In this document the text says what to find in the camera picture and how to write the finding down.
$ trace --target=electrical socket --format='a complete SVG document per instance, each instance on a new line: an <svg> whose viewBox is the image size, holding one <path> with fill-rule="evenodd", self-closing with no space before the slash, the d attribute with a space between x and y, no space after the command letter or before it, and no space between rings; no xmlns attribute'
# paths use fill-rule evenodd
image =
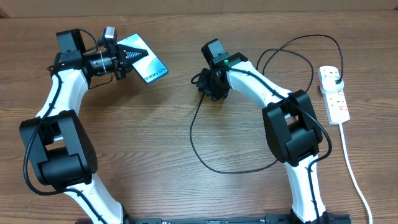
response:
<svg viewBox="0 0 398 224"><path fill-rule="evenodd" d="M318 69L318 77L319 87L324 94L340 91L344 88L343 80L339 84L336 83L336 81L340 79L340 74L336 67L329 65L320 67Z"/></svg>

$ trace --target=power plug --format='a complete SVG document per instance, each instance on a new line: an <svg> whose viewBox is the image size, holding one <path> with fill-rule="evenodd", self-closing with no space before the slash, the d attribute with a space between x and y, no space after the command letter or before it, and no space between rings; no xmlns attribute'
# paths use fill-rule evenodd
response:
<svg viewBox="0 0 398 224"><path fill-rule="evenodd" d="M322 66L318 70L319 86L325 102L329 124L342 124L350 119L347 101L344 95L344 81L336 84L340 78L338 69L332 66Z"/></svg>
<svg viewBox="0 0 398 224"><path fill-rule="evenodd" d="M319 86L324 94L343 90L344 81L336 83L340 79L338 69L333 66L325 65L318 69Z"/></svg>

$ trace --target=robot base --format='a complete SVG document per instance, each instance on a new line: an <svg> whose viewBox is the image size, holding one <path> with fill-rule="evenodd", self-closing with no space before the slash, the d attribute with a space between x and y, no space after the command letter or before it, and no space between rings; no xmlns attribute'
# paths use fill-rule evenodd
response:
<svg viewBox="0 0 398 224"><path fill-rule="evenodd" d="M265 218L189 218L180 220L161 220L159 218L135 218L123 224L351 224L349 215L334 215L325 212L319 220L302 223L292 211L290 215L266 215Z"/></svg>

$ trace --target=black mount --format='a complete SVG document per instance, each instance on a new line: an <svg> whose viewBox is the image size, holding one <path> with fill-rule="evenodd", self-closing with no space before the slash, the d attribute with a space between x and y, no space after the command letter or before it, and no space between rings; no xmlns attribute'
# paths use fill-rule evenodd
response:
<svg viewBox="0 0 398 224"><path fill-rule="evenodd" d="M320 217L320 222L314 220L312 222L303 223L299 220L293 211L290 215L266 215L265 218L189 218L181 220L161 220L159 218L135 218L132 224L351 224L349 215L334 215L325 212Z"/></svg>
<svg viewBox="0 0 398 224"><path fill-rule="evenodd" d="M29 119L19 126L26 148L39 121L40 118ZM59 135L63 136L65 146L47 150L45 146ZM91 183L91 175L97 171L97 157L74 110L45 119L33 142L30 162L37 180L55 190Z"/></svg>
<svg viewBox="0 0 398 224"><path fill-rule="evenodd" d="M88 84L92 77L112 72L117 80L123 79L133 69L134 62L148 56L147 50L118 44L114 27L105 28L103 36L98 41L98 46L103 46L105 49L102 53L84 54L86 49L80 29L58 32L57 39L61 50L60 71L70 68L81 69Z"/></svg>
<svg viewBox="0 0 398 224"><path fill-rule="evenodd" d="M262 117L269 149L279 162L288 162L295 167L309 155L318 154L322 133L315 122L303 116L292 103L317 120L310 97L303 90L289 93L286 100L268 104L262 109ZM287 125L287 114L298 116L298 120Z"/></svg>
<svg viewBox="0 0 398 224"><path fill-rule="evenodd" d="M224 50L218 39L206 43L201 48L201 52L205 56L210 70L204 68L198 75L195 75L195 77L199 77L196 82L198 90L211 96L213 100L225 99L231 88L226 78L226 72L214 72L211 69L230 68L239 62L246 62L248 58L241 53L230 55Z"/></svg>
<svg viewBox="0 0 398 224"><path fill-rule="evenodd" d="M334 215L324 212L319 220L303 223L296 214L290 210L290 215L266 215L265 224L351 224L349 215Z"/></svg>

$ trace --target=white cable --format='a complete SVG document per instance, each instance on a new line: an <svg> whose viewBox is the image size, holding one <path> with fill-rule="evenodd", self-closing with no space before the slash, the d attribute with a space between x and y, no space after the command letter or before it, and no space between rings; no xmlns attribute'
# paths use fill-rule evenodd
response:
<svg viewBox="0 0 398 224"><path fill-rule="evenodd" d="M344 137L344 132L343 132L343 124L339 123L338 127L340 128L341 142L343 144L344 158L346 159L349 175L351 176L351 179L353 180L353 183L354 183L356 191L358 192L359 196L361 197L361 200L362 200L363 204L365 205L365 208L366 208L366 211L367 211L368 217L369 217L369 224L373 224L371 208L369 207L365 197L363 196L363 194L361 192L361 189L359 189L358 184L356 183L356 180L355 180L355 177L354 177L353 170L351 169L351 165L349 164L348 153L347 153L347 148L346 148L346 139Z"/></svg>

